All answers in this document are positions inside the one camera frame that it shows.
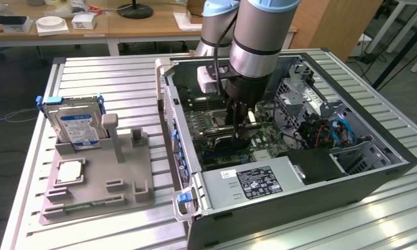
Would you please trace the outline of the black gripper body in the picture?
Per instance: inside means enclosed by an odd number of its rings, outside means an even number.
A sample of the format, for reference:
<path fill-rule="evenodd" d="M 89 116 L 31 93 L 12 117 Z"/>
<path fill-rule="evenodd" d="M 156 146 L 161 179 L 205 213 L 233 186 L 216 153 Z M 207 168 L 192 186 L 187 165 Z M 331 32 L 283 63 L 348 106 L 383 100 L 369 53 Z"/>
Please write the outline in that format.
<path fill-rule="evenodd" d="M 261 100 L 268 86 L 268 76 L 252 78 L 243 75 L 227 78 L 223 85 L 227 94 L 227 109 L 233 109 L 233 104 L 253 108 Z"/>

